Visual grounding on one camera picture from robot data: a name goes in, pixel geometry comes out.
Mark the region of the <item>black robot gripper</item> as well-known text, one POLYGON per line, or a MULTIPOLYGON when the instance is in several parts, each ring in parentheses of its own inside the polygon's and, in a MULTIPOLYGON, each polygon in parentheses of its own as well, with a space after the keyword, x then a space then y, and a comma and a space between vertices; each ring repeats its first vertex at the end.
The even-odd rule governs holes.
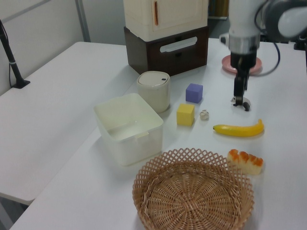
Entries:
POLYGON ((256 65, 257 52, 252 52, 249 54, 237 54, 231 52, 230 64, 233 68, 237 70, 237 74, 234 82, 234 96, 236 98, 235 103, 237 105, 243 104, 243 90, 247 90, 248 87, 248 74, 250 69, 256 65))

